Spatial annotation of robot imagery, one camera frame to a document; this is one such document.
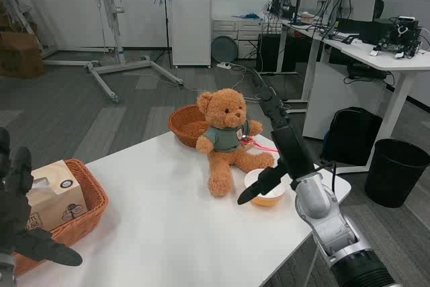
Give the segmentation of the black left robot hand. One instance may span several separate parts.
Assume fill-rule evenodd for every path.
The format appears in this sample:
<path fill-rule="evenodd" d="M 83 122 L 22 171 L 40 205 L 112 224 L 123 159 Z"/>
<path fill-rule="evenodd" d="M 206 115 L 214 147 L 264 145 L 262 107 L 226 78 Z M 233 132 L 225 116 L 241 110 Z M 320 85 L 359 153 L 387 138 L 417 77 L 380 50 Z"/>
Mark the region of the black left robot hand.
<path fill-rule="evenodd" d="M 39 228 L 27 230 L 31 206 L 27 193 L 32 188 L 32 155 L 22 147 L 10 158 L 10 135 L 1 128 L 1 269 L 13 271 L 14 253 L 34 261 L 48 260 L 60 265 L 79 266 L 82 257 L 57 243 L 52 234 Z"/>

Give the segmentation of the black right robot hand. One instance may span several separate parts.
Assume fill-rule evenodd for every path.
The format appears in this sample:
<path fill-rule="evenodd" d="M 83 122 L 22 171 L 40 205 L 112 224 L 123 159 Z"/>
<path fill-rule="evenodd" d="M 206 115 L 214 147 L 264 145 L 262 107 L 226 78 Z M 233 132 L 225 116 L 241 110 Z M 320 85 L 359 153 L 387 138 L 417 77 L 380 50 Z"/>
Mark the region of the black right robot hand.
<path fill-rule="evenodd" d="M 281 99 L 275 90 L 267 85 L 258 72 L 253 72 L 253 83 L 259 96 L 259 105 L 266 117 L 271 121 L 272 141 L 278 151 L 279 159 L 275 167 L 265 168 L 257 181 L 246 188 L 239 196 L 237 204 L 242 205 L 259 194 L 266 195 L 281 184 L 281 178 L 289 175 L 293 180 L 293 187 L 298 185 L 298 179 L 315 171 L 314 163 L 290 117 L 285 111 Z"/>

